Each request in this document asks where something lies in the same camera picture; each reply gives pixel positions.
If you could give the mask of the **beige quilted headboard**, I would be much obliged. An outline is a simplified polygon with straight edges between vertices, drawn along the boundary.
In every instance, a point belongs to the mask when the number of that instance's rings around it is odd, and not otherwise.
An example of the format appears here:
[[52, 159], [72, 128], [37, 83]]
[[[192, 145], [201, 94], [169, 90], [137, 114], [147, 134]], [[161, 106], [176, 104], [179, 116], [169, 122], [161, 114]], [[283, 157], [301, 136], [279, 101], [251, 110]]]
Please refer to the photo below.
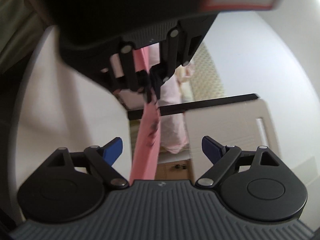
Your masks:
[[194, 72], [190, 80], [195, 101], [224, 97], [224, 89], [214, 61], [202, 42], [193, 56]]

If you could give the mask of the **bed with pink sheet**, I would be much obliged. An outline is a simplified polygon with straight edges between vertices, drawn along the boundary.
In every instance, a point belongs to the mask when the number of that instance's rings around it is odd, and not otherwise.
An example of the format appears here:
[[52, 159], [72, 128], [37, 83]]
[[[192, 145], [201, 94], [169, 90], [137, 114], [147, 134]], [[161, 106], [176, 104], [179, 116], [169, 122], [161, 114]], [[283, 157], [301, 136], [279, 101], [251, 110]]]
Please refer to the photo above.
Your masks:
[[[177, 105], [182, 103], [182, 95], [177, 75], [173, 75], [161, 86], [160, 106]], [[177, 154], [188, 144], [184, 115], [173, 114], [161, 116], [161, 148], [169, 153]]]

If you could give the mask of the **cardboard box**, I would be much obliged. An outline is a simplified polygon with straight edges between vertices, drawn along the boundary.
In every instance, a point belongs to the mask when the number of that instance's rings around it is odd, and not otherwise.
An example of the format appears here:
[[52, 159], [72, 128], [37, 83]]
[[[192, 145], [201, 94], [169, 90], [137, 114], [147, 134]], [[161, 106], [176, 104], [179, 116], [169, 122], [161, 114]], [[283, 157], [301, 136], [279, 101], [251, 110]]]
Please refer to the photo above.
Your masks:
[[190, 159], [158, 164], [155, 180], [194, 181]]

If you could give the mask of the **white chair with black frame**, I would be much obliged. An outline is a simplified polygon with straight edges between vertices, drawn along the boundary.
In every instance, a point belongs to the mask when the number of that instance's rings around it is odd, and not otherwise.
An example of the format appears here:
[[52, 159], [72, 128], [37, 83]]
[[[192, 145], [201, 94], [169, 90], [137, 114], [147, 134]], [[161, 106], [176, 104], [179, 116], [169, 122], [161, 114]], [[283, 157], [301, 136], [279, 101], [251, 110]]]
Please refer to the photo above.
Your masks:
[[[190, 159], [194, 180], [212, 166], [202, 152], [201, 141], [209, 136], [222, 144], [245, 151], [265, 145], [281, 156], [277, 136], [266, 103], [255, 94], [194, 101], [158, 107], [161, 116], [184, 115], [188, 136], [186, 150], [177, 154], [160, 153], [158, 164]], [[141, 120], [143, 109], [129, 111], [130, 120]]]

